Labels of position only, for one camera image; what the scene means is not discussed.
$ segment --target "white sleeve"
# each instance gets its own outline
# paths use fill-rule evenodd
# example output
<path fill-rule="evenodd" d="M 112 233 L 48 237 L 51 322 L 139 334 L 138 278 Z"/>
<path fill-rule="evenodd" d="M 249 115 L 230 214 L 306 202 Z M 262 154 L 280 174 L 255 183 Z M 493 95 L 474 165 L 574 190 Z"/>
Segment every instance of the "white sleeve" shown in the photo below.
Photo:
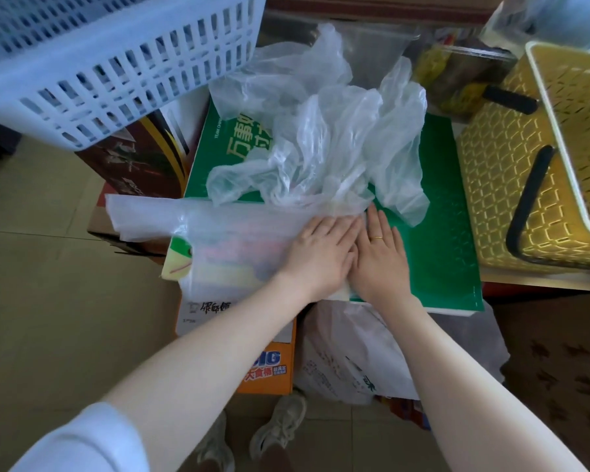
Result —
<path fill-rule="evenodd" d="M 34 444 L 10 472 L 148 472 L 133 424 L 110 404 L 86 407 Z"/>

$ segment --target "yellow plastic basket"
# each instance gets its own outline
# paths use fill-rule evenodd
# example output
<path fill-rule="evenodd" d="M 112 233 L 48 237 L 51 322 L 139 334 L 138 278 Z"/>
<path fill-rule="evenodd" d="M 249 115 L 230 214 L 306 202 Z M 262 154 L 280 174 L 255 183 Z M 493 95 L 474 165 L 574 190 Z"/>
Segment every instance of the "yellow plastic basket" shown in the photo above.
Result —
<path fill-rule="evenodd" d="M 590 53 L 529 43 L 486 97 L 458 142 L 480 263 L 590 269 Z"/>

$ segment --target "hand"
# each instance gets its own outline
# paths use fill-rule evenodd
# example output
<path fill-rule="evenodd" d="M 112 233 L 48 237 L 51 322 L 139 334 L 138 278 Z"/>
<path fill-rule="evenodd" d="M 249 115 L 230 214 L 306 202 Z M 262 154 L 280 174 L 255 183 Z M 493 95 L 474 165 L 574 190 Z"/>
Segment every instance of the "hand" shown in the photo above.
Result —
<path fill-rule="evenodd" d="M 367 231 L 356 240 L 357 258 L 349 274 L 350 284 L 374 308 L 400 298 L 411 298 L 409 265 L 400 232 L 389 227 L 387 216 L 371 204 Z"/>
<path fill-rule="evenodd" d="M 307 303 L 323 300 L 345 281 L 360 230 L 360 217 L 313 217 L 293 241 L 277 275 L 288 278 Z"/>

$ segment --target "shoe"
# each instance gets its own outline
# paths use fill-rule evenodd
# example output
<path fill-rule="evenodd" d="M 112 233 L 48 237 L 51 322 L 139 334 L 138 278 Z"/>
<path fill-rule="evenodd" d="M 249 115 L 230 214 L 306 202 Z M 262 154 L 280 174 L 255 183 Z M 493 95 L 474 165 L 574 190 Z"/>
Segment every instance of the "shoe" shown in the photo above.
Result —
<path fill-rule="evenodd" d="M 195 449 L 197 464 L 212 459 L 216 461 L 221 472 L 234 472 L 234 453 L 225 443 L 226 421 L 225 411 L 222 411 Z"/>
<path fill-rule="evenodd" d="M 306 415 L 306 398 L 298 392 L 282 396 L 275 405 L 271 420 L 259 428 L 249 443 L 252 460 L 260 459 L 262 452 L 272 444 L 286 448 L 295 437 L 295 430 Z"/>

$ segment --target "green cover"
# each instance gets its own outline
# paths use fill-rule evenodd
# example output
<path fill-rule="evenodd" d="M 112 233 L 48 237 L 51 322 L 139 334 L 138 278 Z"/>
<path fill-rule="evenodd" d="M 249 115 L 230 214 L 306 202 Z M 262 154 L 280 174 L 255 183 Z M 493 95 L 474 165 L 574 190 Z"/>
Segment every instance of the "green cover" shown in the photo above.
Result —
<path fill-rule="evenodd" d="M 267 131 L 246 116 L 221 120 L 210 101 L 184 196 L 206 198 L 212 167 L 242 162 L 249 149 L 265 147 L 269 140 Z M 422 187 L 430 199 L 424 221 L 410 228 L 385 209 L 391 226 L 396 225 L 404 239 L 411 290 L 427 308 L 482 311 L 479 267 L 450 119 L 426 115 L 420 162 Z M 240 200 L 262 202 L 259 192 L 245 194 Z M 180 238 L 173 239 L 170 249 L 189 257 L 189 246 Z"/>

